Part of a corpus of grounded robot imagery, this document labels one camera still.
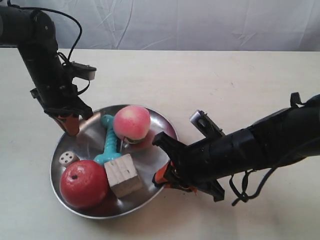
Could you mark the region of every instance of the blue plastic bone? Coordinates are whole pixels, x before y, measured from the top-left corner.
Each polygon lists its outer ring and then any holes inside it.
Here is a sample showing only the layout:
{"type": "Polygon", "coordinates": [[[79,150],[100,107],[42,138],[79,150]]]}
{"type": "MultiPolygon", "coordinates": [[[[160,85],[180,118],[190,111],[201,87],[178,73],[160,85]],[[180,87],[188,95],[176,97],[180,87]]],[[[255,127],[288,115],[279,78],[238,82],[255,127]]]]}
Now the blue plastic bone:
{"type": "Polygon", "coordinates": [[[113,128],[114,117],[111,115],[103,115],[100,119],[102,126],[106,128],[104,152],[97,155],[94,161],[100,165],[121,157],[121,153],[117,152],[117,136],[113,128]]]}

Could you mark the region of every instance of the wooden block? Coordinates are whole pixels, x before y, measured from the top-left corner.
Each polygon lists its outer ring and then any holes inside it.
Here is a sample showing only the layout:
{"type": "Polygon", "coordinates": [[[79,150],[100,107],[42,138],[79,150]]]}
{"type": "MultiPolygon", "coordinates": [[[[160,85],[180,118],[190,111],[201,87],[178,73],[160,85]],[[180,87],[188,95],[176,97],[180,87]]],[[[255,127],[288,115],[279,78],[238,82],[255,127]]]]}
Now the wooden block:
{"type": "Polygon", "coordinates": [[[104,168],[110,188],[117,198],[133,193],[143,186],[130,154],[106,162],[104,168]]]}

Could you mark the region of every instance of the white table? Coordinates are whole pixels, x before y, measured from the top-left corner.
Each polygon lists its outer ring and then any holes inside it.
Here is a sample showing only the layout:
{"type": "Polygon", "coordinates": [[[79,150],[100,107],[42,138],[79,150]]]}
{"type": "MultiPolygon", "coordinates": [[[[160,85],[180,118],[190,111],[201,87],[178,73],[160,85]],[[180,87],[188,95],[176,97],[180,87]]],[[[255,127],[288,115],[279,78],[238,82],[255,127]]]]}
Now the white table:
{"type": "MultiPolygon", "coordinates": [[[[94,110],[148,106],[168,117],[186,144],[202,138],[189,122],[196,109],[231,133],[288,107],[290,93],[306,101],[320,92],[320,52],[75,50],[72,59],[97,67],[81,95],[94,110]]],[[[165,189],[121,218],[74,215],[56,199],[49,179],[62,131],[31,97],[33,82],[16,49],[0,49],[0,78],[1,240],[319,239],[320,157],[278,169],[258,198],[236,207],[224,178],[226,197],[219,203],[201,192],[165,189]]],[[[251,175],[250,194],[264,173],[251,175]]]]}

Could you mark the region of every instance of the white fabric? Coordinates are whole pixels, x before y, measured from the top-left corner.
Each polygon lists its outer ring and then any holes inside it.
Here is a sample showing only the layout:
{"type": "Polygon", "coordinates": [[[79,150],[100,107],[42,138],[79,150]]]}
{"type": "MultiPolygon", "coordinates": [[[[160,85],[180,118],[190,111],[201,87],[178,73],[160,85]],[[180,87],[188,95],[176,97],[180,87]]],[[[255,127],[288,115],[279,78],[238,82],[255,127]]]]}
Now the white fabric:
{"type": "MultiPolygon", "coordinates": [[[[80,21],[86,49],[318,51],[319,0],[12,0],[80,21]]],[[[61,48],[79,30],[51,14],[61,48]]]]}

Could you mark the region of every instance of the pink peach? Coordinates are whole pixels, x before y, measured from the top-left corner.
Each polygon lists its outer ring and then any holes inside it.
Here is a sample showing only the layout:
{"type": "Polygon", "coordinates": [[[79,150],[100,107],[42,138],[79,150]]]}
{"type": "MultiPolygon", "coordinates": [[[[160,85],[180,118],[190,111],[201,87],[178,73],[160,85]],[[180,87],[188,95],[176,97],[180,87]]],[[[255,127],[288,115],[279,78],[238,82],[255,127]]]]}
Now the pink peach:
{"type": "Polygon", "coordinates": [[[150,124],[150,113],[146,108],[129,105],[114,116],[113,130],[118,138],[132,144],[146,137],[150,124]]]}

